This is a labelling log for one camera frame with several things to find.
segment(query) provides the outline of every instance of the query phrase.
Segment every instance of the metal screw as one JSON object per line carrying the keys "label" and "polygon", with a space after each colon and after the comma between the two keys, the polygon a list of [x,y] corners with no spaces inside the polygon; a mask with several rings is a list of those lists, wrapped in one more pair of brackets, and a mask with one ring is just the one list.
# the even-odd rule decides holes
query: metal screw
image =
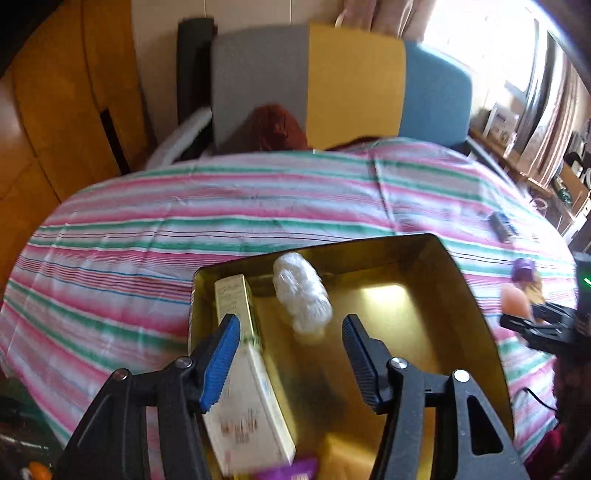
{"label": "metal screw", "polygon": [[118,368],[117,370],[115,370],[111,374],[111,377],[113,377],[113,380],[117,380],[117,382],[118,382],[121,380],[125,380],[128,375],[129,375],[129,370],[127,370],[126,368]]}
{"label": "metal screw", "polygon": [[193,360],[191,360],[188,356],[180,356],[174,361],[174,366],[177,368],[188,368],[193,364]]}
{"label": "metal screw", "polygon": [[390,360],[390,365],[399,370],[404,370],[408,366],[408,362],[400,356],[395,356]]}
{"label": "metal screw", "polygon": [[462,382],[462,383],[466,383],[468,380],[470,380],[470,374],[468,372],[466,372],[465,370],[456,370],[453,373],[453,376],[455,377],[455,379],[458,382]]}

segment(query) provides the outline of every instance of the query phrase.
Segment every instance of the black cable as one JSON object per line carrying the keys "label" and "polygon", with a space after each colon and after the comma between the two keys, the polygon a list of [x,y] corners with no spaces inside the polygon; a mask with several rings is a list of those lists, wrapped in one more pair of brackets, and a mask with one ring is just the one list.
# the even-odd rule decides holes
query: black cable
{"label": "black cable", "polygon": [[541,400],[540,400],[540,398],[538,397],[538,395],[536,395],[536,394],[535,394],[535,393],[532,391],[532,389],[531,389],[530,387],[523,387],[523,388],[520,388],[520,389],[519,389],[519,390],[518,390],[518,391],[515,393],[515,395],[513,395],[513,399],[512,399],[512,402],[511,402],[512,404],[513,404],[513,403],[515,403],[515,399],[517,398],[517,395],[519,395],[521,392],[527,392],[527,393],[529,393],[529,394],[530,394],[532,397],[534,397],[534,398],[537,400],[537,402],[538,402],[540,405],[542,405],[543,407],[546,407],[548,410],[556,411],[556,408],[554,408],[554,407],[550,407],[550,405],[548,405],[548,404],[544,403],[543,401],[541,401]]}

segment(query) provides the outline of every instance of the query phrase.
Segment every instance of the purple wrapper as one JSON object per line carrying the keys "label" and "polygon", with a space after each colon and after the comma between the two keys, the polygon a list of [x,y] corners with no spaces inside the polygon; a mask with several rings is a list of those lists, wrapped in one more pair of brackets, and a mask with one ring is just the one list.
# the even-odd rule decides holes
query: purple wrapper
{"label": "purple wrapper", "polygon": [[314,480],[318,471],[316,458],[295,460],[291,465],[284,465],[255,475],[256,480]]}

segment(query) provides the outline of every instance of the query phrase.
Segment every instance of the wall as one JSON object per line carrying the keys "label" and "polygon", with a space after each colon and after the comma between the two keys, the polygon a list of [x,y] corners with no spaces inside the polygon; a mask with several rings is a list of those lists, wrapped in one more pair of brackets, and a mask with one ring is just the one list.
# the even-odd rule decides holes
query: wall
{"label": "wall", "polygon": [[213,17],[220,33],[256,25],[334,23],[343,0],[132,0],[138,72],[158,142],[177,126],[176,42],[183,18]]}

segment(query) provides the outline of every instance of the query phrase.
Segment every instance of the bed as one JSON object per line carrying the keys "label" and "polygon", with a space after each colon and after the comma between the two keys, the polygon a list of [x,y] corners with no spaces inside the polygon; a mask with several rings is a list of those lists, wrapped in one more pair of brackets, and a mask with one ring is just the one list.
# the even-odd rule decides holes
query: bed
{"label": "bed", "polygon": [[[519,232],[502,244],[487,217]],[[204,265],[351,239],[437,234],[495,338],[511,396],[552,404],[550,355],[498,325],[511,263],[536,261],[544,296],[576,304],[574,262],[556,230],[486,167],[404,138],[341,152],[202,158],[82,190],[39,227],[0,310],[0,362],[22,379],[66,443],[109,374],[162,368],[187,349],[191,279]],[[554,425],[529,395],[514,401],[526,457]]]}

